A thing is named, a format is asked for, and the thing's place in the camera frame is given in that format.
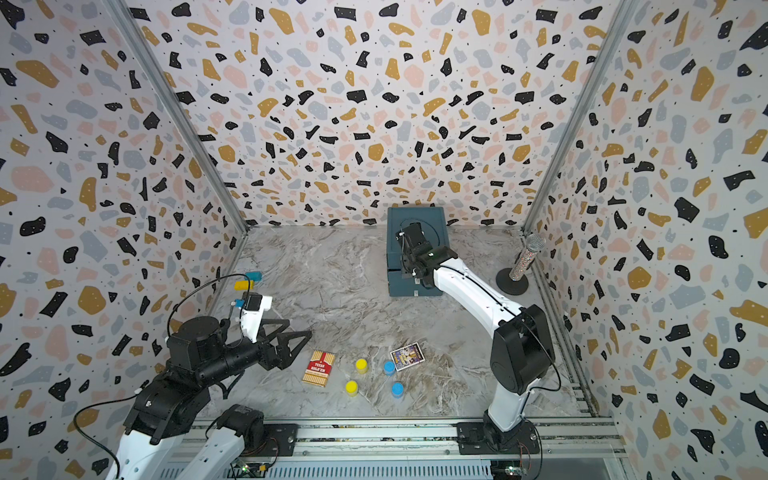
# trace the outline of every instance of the gray marble surface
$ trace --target gray marble surface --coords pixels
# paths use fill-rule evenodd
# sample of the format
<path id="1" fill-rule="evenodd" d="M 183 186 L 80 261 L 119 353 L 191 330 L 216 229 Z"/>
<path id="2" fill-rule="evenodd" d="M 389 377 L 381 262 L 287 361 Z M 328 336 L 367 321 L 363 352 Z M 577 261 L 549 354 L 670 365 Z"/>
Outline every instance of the gray marble surface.
<path id="1" fill-rule="evenodd" d="M 449 229 L 451 248 L 493 286 L 498 270 L 514 263 L 521 248 L 518 235 L 518 230 Z M 212 401 L 200 418 L 212 419 L 233 403 L 259 409 L 267 417 L 476 417 L 488 408 L 495 387 L 488 365 L 490 336 L 448 295 L 389 296 L 386 227 L 257 227 L 246 242 L 233 271 L 262 272 L 257 291 L 274 297 L 265 317 L 290 319 L 292 329 L 311 329 L 313 338 L 284 371 L 248 369 L 227 400 L 212 388 Z M 240 296 L 233 281 L 223 288 L 214 306 L 217 318 L 227 316 L 230 302 Z M 514 300 L 542 306 L 532 279 L 528 292 Z M 240 335 L 238 329 L 233 321 L 231 339 Z M 389 352 L 414 342 L 426 361 L 385 376 L 382 367 Z M 325 388 L 301 381 L 315 349 L 337 355 Z M 556 364 L 564 373 L 556 349 Z M 359 358 L 369 361 L 366 374 L 355 369 Z M 344 391 L 351 379 L 359 383 L 356 397 Z M 390 393 L 395 381 L 406 388 L 401 399 Z M 557 385 L 553 369 L 545 385 Z M 532 397 L 526 414 L 584 416 L 566 378 L 560 392 Z"/>

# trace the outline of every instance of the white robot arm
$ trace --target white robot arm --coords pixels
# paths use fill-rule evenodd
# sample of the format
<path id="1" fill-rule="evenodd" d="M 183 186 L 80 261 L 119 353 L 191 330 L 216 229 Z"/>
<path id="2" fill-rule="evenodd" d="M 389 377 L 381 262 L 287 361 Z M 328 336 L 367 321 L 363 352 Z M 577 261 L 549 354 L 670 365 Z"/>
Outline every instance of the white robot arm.
<path id="1" fill-rule="evenodd" d="M 452 296 L 493 338 L 491 370 L 497 384 L 485 433 L 495 450 L 506 450 L 531 391 L 541 388 L 554 362 L 546 315 L 536 305 L 525 308 L 494 290 L 448 247 L 433 249 L 420 223 L 402 229 L 398 241 L 405 273 Z"/>

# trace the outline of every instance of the yellow bottle cap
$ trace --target yellow bottle cap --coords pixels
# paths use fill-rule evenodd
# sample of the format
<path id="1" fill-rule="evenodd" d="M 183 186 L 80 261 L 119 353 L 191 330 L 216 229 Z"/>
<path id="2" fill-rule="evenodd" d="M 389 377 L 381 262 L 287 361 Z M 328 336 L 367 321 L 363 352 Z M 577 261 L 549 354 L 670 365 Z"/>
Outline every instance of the yellow bottle cap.
<path id="1" fill-rule="evenodd" d="M 351 396 L 357 395 L 357 382 L 350 380 L 346 383 L 346 392 Z"/>

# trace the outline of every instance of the patterned wall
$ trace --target patterned wall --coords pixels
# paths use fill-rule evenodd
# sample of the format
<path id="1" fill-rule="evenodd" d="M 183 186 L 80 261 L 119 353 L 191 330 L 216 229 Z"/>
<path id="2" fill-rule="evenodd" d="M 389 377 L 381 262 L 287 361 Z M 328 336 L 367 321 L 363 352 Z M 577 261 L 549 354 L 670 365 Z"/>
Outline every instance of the patterned wall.
<path id="1" fill-rule="evenodd" d="M 538 222 L 640 478 L 768 478 L 768 10 L 640 2 Z"/>
<path id="2" fill-rule="evenodd" d="M 240 235 L 101 5 L 0 12 L 0 478 L 96 478 L 72 416 L 155 375 Z M 115 448 L 130 406 L 80 423 Z"/>
<path id="3" fill-rule="evenodd" d="M 129 4 L 249 223 L 512 225 L 616 2 Z"/>

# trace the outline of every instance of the black cable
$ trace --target black cable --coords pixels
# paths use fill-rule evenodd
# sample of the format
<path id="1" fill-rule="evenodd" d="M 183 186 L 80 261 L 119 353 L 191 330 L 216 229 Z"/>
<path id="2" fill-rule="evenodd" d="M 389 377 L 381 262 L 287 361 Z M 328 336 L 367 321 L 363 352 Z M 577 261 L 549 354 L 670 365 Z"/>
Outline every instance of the black cable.
<path id="1" fill-rule="evenodd" d="M 117 476 L 115 476 L 115 478 L 120 478 L 120 461 L 118 460 L 118 456 L 115 455 L 106 445 L 103 445 L 98 440 L 88 436 L 85 432 L 83 432 L 83 429 L 81 429 L 80 425 L 78 425 L 78 415 L 80 415 L 82 412 L 84 412 L 85 410 L 88 410 L 91 407 L 98 407 L 98 406 L 102 406 L 102 405 L 109 405 L 110 403 L 125 402 L 126 400 L 131 400 L 131 399 L 136 398 L 136 395 L 129 396 L 127 398 L 119 399 L 119 400 L 110 400 L 108 402 L 94 403 L 93 405 L 89 405 L 87 407 L 84 407 L 84 408 L 78 410 L 78 412 L 74 414 L 74 418 L 72 419 L 72 423 L 74 424 L 74 429 L 77 430 L 80 433 L 80 435 L 83 435 L 89 442 L 92 442 L 94 445 L 96 445 L 98 448 L 104 450 L 106 453 L 109 454 L 110 457 L 112 457 L 112 459 L 114 460 L 114 464 L 118 467 L 118 474 L 117 474 Z"/>
<path id="2" fill-rule="evenodd" d="M 248 293 L 248 295 L 250 295 L 250 282 L 251 282 L 251 279 L 245 273 L 231 273 L 230 275 L 224 275 L 224 276 L 220 276 L 218 278 L 214 278 L 210 282 L 204 283 L 203 285 L 200 285 L 195 290 L 192 290 L 192 293 L 190 293 L 189 295 L 185 296 L 183 299 L 181 299 L 181 301 L 179 303 L 177 303 L 174 306 L 174 308 L 170 312 L 170 315 L 168 316 L 168 321 L 167 321 L 167 323 L 165 325 L 165 331 L 168 334 L 168 336 L 170 336 L 170 320 L 172 318 L 174 318 L 174 314 L 176 313 L 177 310 L 179 310 L 179 307 L 181 306 L 182 303 L 187 301 L 188 298 L 190 298 L 191 296 L 193 296 L 195 293 L 199 292 L 200 290 L 202 290 L 206 286 L 209 286 L 209 285 L 211 285 L 213 283 L 216 283 L 216 282 L 218 282 L 220 280 L 223 280 L 225 278 L 230 278 L 232 276 L 244 276 L 248 280 L 248 292 L 247 293 Z M 240 309 L 240 316 L 238 318 L 242 318 L 242 317 L 243 317 L 243 309 Z"/>
<path id="3" fill-rule="evenodd" d="M 516 317 L 516 315 L 510 309 L 508 309 L 506 306 L 504 306 L 503 303 L 499 302 L 498 299 L 492 293 L 490 293 L 489 291 L 487 291 L 485 289 L 485 287 L 483 287 L 483 285 L 481 285 L 480 283 L 476 282 L 475 279 L 473 279 L 472 277 L 470 277 L 466 273 L 459 272 L 457 269 L 452 268 L 450 266 L 446 266 L 446 265 L 441 265 L 440 268 L 447 268 L 448 270 L 452 270 L 452 271 L 458 273 L 459 275 L 463 276 L 467 280 L 470 280 L 472 283 L 477 285 L 480 290 L 485 292 L 486 295 L 490 296 L 496 303 L 498 303 L 498 305 L 502 309 L 506 310 L 507 313 L 512 315 L 513 318 Z M 544 343 L 542 343 L 541 340 L 538 338 L 538 336 L 535 333 L 533 333 L 533 330 L 531 330 L 531 327 L 529 327 L 528 325 L 525 325 L 525 322 L 520 322 L 520 324 L 522 324 L 528 330 L 528 332 L 531 334 L 531 336 L 533 336 L 533 338 L 536 339 L 536 341 L 538 342 L 538 345 L 541 347 L 541 350 L 544 351 L 544 354 L 549 359 L 549 364 L 552 365 L 552 368 L 554 369 L 554 372 L 557 373 L 557 375 L 558 375 L 558 387 L 556 389 L 548 389 L 548 388 L 543 387 L 543 386 L 532 386 L 531 390 L 533 390 L 533 389 L 540 389 L 540 390 L 546 390 L 548 392 L 559 392 L 560 388 L 562 388 L 562 386 L 563 386 L 563 380 L 560 377 L 560 371 L 558 370 L 558 367 L 554 365 L 554 362 L 552 361 L 552 357 L 549 356 L 549 352 L 547 352 L 546 347 L 544 347 Z"/>
<path id="4" fill-rule="evenodd" d="M 208 425 L 208 428 L 207 428 L 207 429 L 205 429 L 205 439 L 206 439 L 206 440 L 208 440 L 208 432 L 209 432 L 209 431 L 210 431 L 210 429 L 211 429 L 211 428 L 214 426 L 214 424 L 216 424 L 216 422 L 218 422 L 218 421 L 219 421 L 219 419 L 220 419 L 220 418 L 221 418 L 221 415 L 219 415 L 218 417 L 216 417 L 216 418 L 215 418 L 215 419 L 214 419 L 214 420 L 213 420 L 213 421 L 210 423 L 210 425 Z"/>

